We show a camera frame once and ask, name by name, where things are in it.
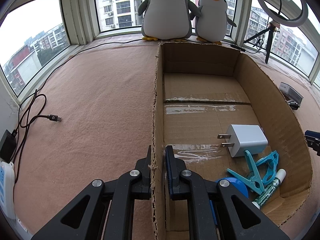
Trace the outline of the white power strip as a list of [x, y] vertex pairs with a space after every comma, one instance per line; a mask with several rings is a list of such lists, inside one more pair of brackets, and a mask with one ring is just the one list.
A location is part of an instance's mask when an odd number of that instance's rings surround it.
[[15, 185], [14, 165], [1, 161], [1, 209], [10, 219], [15, 220], [13, 191]]

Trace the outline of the blue round tape measure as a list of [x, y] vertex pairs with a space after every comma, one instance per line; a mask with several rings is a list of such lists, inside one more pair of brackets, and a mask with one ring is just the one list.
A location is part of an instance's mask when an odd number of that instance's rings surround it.
[[219, 182], [220, 180], [227, 180], [229, 181], [233, 186], [235, 186], [246, 198], [249, 197], [248, 194], [248, 189], [246, 187], [246, 185], [239, 179], [235, 178], [235, 177], [225, 177], [225, 178], [220, 178], [218, 180], [216, 180], [215, 182]]

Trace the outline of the grey white square box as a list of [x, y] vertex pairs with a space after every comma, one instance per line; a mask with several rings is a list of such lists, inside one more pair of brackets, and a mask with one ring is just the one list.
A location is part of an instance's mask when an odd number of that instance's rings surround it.
[[292, 88], [290, 85], [287, 83], [281, 82], [279, 85], [279, 90], [287, 96], [290, 100], [293, 100], [297, 104], [301, 104], [303, 100], [303, 96], [297, 92], [294, 88]]

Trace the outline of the green white glue stick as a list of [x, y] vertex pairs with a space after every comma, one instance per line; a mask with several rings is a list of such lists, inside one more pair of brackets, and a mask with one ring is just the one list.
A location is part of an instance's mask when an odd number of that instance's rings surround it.
[[252, 204], [260, 209], [263, 205], [266, 204], [266, 202], [272, 197], [272, 195], [275, 193], [278, 187], [280, 187], [281, 183], [286, 177], [286, 171], [284, 169], [279, 169], [276, 173], [274, 179], [270, 184], [267, 185], [265, 188], [265, 191], [257, 197]]

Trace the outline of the teal plastic clip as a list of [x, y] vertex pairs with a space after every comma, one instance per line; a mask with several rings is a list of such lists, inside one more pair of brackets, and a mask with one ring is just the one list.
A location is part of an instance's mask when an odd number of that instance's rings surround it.
[[253, 192], [261, 195], [265, 191], [265, 188], [264, 188], [260, 173], [258, 171], [258, 168], [257, 168], [257, 166], [254, 162], [254, 159], [253, 159], [251, 153], [249, 152], [249, 150], [244, 151], [244, 156], [245, 156], [247, 166], [249, 169], [249, 174], [247, 177], [243, 177], [242, 175], [231, 170], [230, 168], [227, 168], [227, 172], [230, 173], [235, 178], [242, 181]]

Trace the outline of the small grey penguin plush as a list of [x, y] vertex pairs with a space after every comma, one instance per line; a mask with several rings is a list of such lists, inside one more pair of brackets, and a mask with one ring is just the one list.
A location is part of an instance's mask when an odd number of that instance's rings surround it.
[[226, 0], [199, 0], [198, 5], [201, 16], [190, 13], [190, 19], [195, 19], [197, 40], [221, 44], [227, 32], [227, 24], [236, 27], [227, 15]]

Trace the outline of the black charger plug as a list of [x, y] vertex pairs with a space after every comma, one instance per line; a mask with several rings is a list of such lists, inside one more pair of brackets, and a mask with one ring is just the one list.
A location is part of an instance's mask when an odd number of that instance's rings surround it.
[[16, 129], [11, 133], [6, 129], [3, 137], [1, 138], [0, 158], [6, 163], [10, 163], [12, 156], [14, 155], [14, 150], [17, 146], [17, 142], [15, 139], [16, 135]]

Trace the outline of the brown cardboard box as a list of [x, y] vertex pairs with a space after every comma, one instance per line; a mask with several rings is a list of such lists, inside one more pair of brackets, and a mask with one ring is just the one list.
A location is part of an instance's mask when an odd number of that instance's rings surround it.
[[262, 208], [290, 237], [307, 225], [301, 211], [312, 180], [310, 152], [298, 119], [273, 80], [246, 54], [214, 44], [159, 45], [152, 111], [151, 196], [155, 239], [187, 239], [187, 203], [169, 199], [164, 149], [204, 179], [225, 177], [228, 169], [249, 170], [231, 157], [217, 136], [231, 124], [258, 125], [268, 140], [262, 155], [279, 153], [286, 171], [280, 188]]

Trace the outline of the black tripod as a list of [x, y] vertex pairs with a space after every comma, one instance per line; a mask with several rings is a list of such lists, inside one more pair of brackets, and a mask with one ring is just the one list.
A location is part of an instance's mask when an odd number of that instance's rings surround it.
[[255, 43], [253, 46], [256, 47], [258, 50], [257, 52], [259, 52], [263, 48], [263, 44], [264, 44], [263, 37], [267, 33], [267, 41], [266, 41], [266, 48], [265, 48], [265, 50], [266, 50], [265, 63], [266, 64], [268, 64], [268, 60], [270, 57], [274, 33], [278, 32], [279, 28], [280, 28], [280, 24], [277, 23], [276, 21], [272, 20], [268, 24], [268, 27], [266, 29], [256, 33], [252, 37], [244, 40], [244, 43], [249, 43], [249, 42], [255, 40]]

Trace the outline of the teal small clip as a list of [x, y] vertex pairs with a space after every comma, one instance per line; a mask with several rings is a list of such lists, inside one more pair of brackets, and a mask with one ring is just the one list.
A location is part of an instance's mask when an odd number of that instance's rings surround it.
[[269, 155], [259, 159], [255, 162], [256, 167], [266, 165], [266, 173], [262, 178], [264, 186], [269, 185], [274, 180], [277, 173], [277, 165], [279, 161], [279, 154], [277, 151], [272, 151]]

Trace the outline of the large grey penguin plush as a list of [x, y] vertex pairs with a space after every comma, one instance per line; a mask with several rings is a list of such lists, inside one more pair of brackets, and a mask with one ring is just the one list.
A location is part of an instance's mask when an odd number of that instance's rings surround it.
[[144, 16], [142, 35], [145, 41], [181, 40], [191, 36], [190, 14], [201, 16], [191, 0], [145, 0], [138, 8]]

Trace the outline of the white power adapter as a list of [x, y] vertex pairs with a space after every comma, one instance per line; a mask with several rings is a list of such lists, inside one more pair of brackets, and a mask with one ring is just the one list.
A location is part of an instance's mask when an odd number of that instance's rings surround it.
[[217, 139], [225, 139], [221, 147], [226, 147], [232, 158], [243, 157], [245, 150], [251, 155], [262, 153], [268, 140], [259, 125], [229, 125], [227, 132], [218, 134]]

